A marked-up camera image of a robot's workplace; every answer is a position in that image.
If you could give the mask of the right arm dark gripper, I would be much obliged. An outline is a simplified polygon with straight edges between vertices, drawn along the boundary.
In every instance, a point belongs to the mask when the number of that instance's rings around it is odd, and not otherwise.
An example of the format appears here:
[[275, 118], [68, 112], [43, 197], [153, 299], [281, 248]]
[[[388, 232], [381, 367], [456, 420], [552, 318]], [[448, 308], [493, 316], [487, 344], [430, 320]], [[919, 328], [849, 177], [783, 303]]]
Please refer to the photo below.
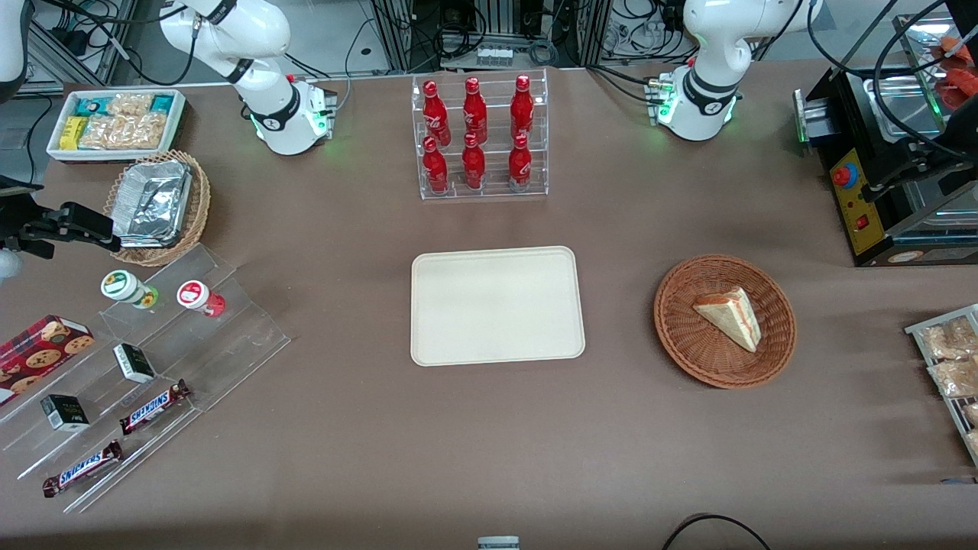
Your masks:
[[34, 193], [41, 184], [1, 178], [2, 247], [14, 253], [27, 253], [42, 260], [53, 258], [53, 244], [47, 241], [83, 241], [109, 253], [120, 251], [120, 237], [113, 233], [113, 220], [76, 202], [65, 202], [59, 209], [43, 208]]

